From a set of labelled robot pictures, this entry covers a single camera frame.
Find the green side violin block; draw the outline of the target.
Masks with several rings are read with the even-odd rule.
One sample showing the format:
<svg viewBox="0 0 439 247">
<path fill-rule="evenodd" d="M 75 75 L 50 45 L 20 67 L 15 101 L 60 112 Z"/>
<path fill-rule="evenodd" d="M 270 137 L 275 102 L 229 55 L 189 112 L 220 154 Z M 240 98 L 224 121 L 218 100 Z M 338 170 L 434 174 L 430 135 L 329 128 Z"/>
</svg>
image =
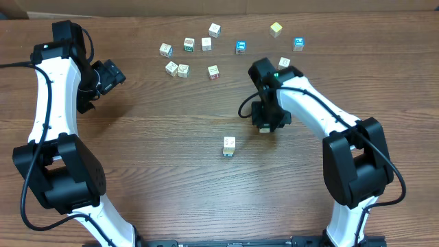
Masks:
<svg viewBox="0 0 439 247">
<path fill-rule="evenodd" d="M 269 128 L 260 128 L 259 132 L 262 133 L 262 134 L 270 133 L 270 129 Z"/>
</svg>

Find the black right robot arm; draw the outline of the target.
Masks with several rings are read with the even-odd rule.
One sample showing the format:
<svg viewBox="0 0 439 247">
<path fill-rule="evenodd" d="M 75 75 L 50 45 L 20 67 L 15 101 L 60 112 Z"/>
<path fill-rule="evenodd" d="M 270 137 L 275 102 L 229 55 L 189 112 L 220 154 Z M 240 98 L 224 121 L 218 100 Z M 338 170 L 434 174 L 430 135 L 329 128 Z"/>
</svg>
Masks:
<svg viewBox="0 0 439 247">
<path fill-rule="evenodd" d="M 337 107 L 296 67 L 276 69 L 263 58 L 248 74 L 260 97 L 249 117 L 260 132 L 295 117 L 322 142 L 323 179 L 335 201 L 331 220 L 320 236 L 293 236 L 291 246 L 386 246 L 385 237 L 364 234 L 369 211 L 394 179 L 381 124 Z"/>
</svg>

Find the red side L block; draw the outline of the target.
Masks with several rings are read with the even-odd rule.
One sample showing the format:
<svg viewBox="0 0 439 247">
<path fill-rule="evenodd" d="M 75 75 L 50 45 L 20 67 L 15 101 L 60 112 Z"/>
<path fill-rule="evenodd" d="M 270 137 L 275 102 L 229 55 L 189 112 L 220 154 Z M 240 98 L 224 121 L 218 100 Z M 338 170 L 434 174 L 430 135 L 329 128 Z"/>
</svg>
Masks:
<svg viewBox="0 0 439 247">
<path fill-rule="evenodd" d="M 224 149 L 235 149 L 236 138 L 235 137 L 224 137 Z"/>
</svg>

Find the yellow letter K block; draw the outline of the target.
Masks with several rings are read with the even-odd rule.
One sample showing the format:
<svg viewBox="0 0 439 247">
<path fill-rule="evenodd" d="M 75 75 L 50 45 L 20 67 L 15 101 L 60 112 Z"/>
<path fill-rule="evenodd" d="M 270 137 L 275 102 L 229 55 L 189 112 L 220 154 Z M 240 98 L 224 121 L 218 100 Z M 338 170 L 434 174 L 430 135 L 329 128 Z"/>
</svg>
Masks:
<svg viewBox="0 0 439 247">
<path fill-rule="evenodd" d="M 235 148 L 223 148 L 223 154 L 234 154 Z"/>
</svg>

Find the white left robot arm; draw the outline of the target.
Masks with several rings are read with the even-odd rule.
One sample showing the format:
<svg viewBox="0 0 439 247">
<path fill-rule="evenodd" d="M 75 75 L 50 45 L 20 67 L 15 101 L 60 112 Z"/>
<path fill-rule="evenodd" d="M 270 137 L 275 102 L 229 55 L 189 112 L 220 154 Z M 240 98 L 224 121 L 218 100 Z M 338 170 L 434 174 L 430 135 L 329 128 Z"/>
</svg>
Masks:
<svg viewBox="0 0 439 247">
<path fill-rule="evenodd" d="M 25 180 L 23 222 L 32 230 L 47 230 L 27 218 L 25 199 L 31 191 L 42 207 L 81 223 L 100 246 L 140 246 L 137 230 L 106 195 L 104 169 L 80 140 L 76 120 L 126 77 L 111 60 L 93 60 L 84 43 L 88 32 L 77 23 L 53 23 L 52 34 L 52 42 L 35 45 L 30 60 L 22 63 L 38 79 L 32 131 L 27 144 L 14 148 L 12 155 Z"/>
</svg>

